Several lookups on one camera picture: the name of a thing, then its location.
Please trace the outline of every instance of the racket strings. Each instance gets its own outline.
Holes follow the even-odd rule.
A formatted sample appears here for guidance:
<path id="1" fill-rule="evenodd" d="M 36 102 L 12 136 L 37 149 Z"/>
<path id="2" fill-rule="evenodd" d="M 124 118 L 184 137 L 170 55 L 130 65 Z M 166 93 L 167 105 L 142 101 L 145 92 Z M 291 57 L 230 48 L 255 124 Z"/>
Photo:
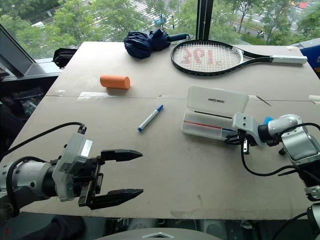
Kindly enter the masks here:
<path id="1" fill-rule="evenodd" d="M 240 64 L 242 56 L 237 50 L 220 44 L 197 42 L 177 48 L 173 60 L 187 70 L 212 73 Z"/>

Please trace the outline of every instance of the red stripe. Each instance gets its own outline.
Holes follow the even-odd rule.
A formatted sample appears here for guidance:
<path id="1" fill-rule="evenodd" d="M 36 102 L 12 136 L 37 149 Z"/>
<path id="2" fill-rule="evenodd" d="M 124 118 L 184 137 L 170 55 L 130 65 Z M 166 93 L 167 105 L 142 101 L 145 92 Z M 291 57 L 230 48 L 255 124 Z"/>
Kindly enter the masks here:
<path id="1" fill-rule="evenodd" d="M 187 124 L 194 124 L 194 125 L 199 125 L 199 126 L 204 126 L 204 127 L 214 128 L 214 129 L 221 129 L 220 126 L 213 126 L 213 125 L 203 124 L 199 122 L 193 122 L 193 121 L 183 121 L 183 122 Z"/>

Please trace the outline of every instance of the window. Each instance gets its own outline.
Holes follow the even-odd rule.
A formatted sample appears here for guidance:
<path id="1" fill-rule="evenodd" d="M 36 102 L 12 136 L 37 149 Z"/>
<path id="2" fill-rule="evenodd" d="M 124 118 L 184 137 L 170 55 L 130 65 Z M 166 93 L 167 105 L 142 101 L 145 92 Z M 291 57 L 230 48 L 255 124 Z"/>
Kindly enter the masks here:
<path id="1" fill-rule="evenodd" d="M 121 42 L 129 31 L 189 33 L 198 0 L 4 0 L 0 23 L 34 59 L 84 41 Z"/>
<path id="2" fill-rule="evenodd" d="M 291 45 L 320 38 L 320 1 L 214 0 L 210 38 L 229 44 Z"/>

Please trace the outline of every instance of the case lid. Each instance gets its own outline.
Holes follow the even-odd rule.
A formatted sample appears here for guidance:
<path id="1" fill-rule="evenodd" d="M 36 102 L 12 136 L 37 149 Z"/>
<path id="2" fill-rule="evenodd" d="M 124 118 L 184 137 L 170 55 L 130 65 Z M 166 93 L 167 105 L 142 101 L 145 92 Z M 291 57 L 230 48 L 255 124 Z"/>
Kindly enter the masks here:
<path id="1" fill-rule="evenodd" d="M 248 95 L 236 91 L 191 86 L 187 106 L 197 112 L 232 118 L 235 113 L 244 112 L 248 100 Z"/>

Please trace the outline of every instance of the white racket grip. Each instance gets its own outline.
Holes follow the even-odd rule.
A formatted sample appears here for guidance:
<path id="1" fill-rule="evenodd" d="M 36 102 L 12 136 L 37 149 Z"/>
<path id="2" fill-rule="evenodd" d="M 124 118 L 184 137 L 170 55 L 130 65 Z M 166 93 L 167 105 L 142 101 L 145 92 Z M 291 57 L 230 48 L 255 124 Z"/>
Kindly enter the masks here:
<path id="1" fill-rule="evenodd" d="M 271 55 L 273 58 L 272 63 L 283 63 L 283 64 L 305 64 L 308 60 L 306 56 L 281 56 Z"/>

